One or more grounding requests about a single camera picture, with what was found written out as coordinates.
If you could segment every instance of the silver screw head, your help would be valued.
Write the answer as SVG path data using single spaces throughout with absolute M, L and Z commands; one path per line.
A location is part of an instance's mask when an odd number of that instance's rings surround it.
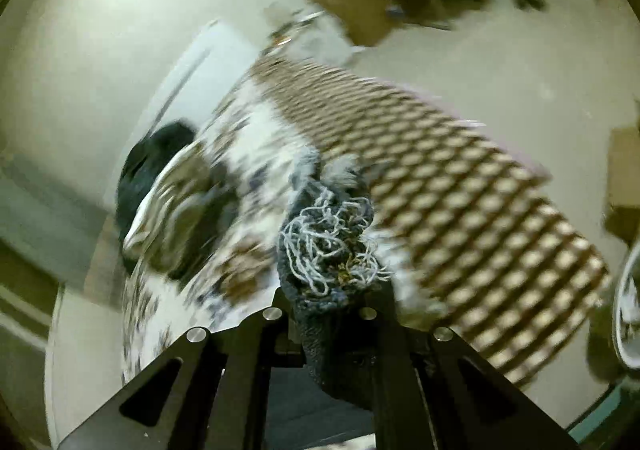
M 378 312 L 371 307 L 363 307 L 358 311 L 360 318 L 363 320 L 373 320 L 376 316 L 378 316 Z
M 187 331 L 187 340 L 192 344 L 197 344 L 207 337 L 207 332 L 202 327 L 194 327 Z
M 262 316 L 264 316 L 265 320 L 274 321 L 282 316 L 282 309 L 277 307 L 268 307 L 264 311 L 262 311 Z
M 448 327 L 438 327 L 433 332 L 433 337 L 439 342 L 448 342 L 453 339 L 453 331 Z

